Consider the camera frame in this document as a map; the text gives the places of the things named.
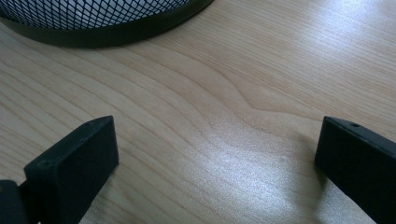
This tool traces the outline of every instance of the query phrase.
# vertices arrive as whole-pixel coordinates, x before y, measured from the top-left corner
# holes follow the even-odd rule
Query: light wood surface
[[[313,162],[325,115],[396,140],[395,11],[216,0],[114,49],[0,25],[0,178],[113,115],[120,166],[81,223],[373,223]]]

